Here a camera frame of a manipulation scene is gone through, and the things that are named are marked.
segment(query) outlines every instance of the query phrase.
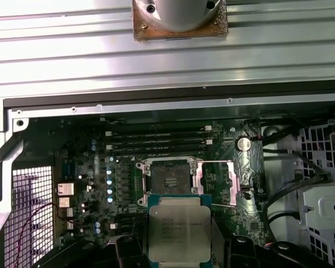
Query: screw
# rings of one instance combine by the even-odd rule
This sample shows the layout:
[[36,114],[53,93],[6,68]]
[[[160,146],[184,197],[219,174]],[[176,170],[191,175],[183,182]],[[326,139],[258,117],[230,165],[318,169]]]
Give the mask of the screw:
[[246,243],[246,242],[247,242],[247,239],[246,239],[245,237],[243,237],[243,236],[240,236],[240,237],[237,237],[237,241],[238,241],[239,243]]
[[286,245],[286,244],[282,244],[282,243],[281,243],[281,244],[278,245],[278,248],[281,249],[281,250],[288,250],[288,249],[289,249],[289,246]]

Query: perforated metal mesh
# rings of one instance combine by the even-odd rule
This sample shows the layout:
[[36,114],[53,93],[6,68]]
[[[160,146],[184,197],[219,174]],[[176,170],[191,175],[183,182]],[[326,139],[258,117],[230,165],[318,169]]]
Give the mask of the perforated metal mesh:
[[[301,137],[302,154],[324,169],[335,169],[335,123],[304,130]],[[314,170],[304,163],[304,177],[310,178]]]
[[309,228],[310,234],[310,249],[312,253],[316,254],[320,259],[330,262],[329,259],[329,245],[320,237],[320,232],[316,229]]
[[52,203],[52,168],[14,170],[12,176],[12,213],[4,226],[4,266],[16,264],[22,232],[18,267],[29,268],[53,248],[53,207],[48,205],[34,215]]

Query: chip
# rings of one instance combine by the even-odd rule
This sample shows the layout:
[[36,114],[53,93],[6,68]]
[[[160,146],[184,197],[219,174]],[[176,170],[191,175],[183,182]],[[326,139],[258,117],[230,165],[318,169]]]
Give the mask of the chip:
[[251,231],[259,230],[259,224],[257,222],[251,222],[250,227],[251,227]]
[[149,210],[150,261],[208,262],[211,259],[210,209],[200,205],[178,205],[183,200],[176,202],[173,207],[157,205]]

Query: circuit board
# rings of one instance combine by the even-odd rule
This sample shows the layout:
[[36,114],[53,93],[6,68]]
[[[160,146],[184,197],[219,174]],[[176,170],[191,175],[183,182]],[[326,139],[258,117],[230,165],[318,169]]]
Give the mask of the circuit board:
[[[128,125],[100,118],[94,127],[72,130],[62,177],[75,184],[71,207],[78,227],[74,232],[102,246],[116,235],[134,233],[141,237],[147,213],[141,198],[149,189],[161,189],[157,182],[151,185],[151,181],[143,180],[137,164],[150,158],[191,156],[214,161],[203,165],[201,182],[204,194],[212,195],[215,220],[222,221],[232,233],[247,235],[264,245],[267,234],[260,220],[266,200],[262,144],[251,139],[250,150],[236,148],[239,137],[254,136],[259,129],[253,126],[250,131],[235,120]],[[223,160],[233,160],[240,181],[235,207],[229,205],[232,182]],[[186,173],[183,163],[170,162],[155,166],[154,174]],[[177,186],[175,177],[165,186]]]

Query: motherboard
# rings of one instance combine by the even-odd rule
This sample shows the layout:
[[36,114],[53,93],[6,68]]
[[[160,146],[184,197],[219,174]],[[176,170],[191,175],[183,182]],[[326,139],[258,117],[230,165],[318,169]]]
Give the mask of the motherboard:
[[67,232],[102,246],[132,233],[143,240],[149,195],[210,194],[216,221],[264,245],[259,130],[236,120],[126,124],[105,118],[73,128],[56,185]]

